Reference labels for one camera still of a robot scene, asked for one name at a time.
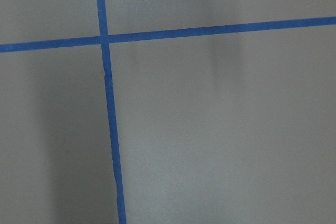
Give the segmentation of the blue tape line crosswise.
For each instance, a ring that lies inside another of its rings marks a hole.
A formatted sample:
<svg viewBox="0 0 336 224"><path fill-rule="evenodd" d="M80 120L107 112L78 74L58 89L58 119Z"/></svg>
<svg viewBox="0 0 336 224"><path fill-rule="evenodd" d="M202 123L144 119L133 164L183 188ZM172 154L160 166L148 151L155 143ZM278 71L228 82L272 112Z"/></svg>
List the blue tape line crosswise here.
<svg viewBox="0 0 336 224"><path fill-rule="evenodd" d="M329 25L334 16L1 44L1 53Z"/></svg>

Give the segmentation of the blue tape line lengthwise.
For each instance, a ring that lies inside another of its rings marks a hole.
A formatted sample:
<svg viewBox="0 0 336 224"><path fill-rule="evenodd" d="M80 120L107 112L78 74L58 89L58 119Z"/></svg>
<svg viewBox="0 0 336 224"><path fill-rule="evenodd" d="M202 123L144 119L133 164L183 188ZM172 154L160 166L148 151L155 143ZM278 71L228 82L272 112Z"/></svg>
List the blue tape line lengthwise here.
<svg viewBox="0 0 336 224"><path fill-rule="evenodd" d="M115 112L115 100L113 93L113 76L112 76L111 53L110 53L105 0L97 0L97 9L98 9L100 44L102 52L102 63L104 69L104 85L106 91L107 113L108 113L110 142L111 142L111 156L113 163L113 175L115 179L116 192L117 192L116 201L117 201L118 221L119 223L126 223L127 217L124 203L123 181L121 171L117 118Z"/></svg>

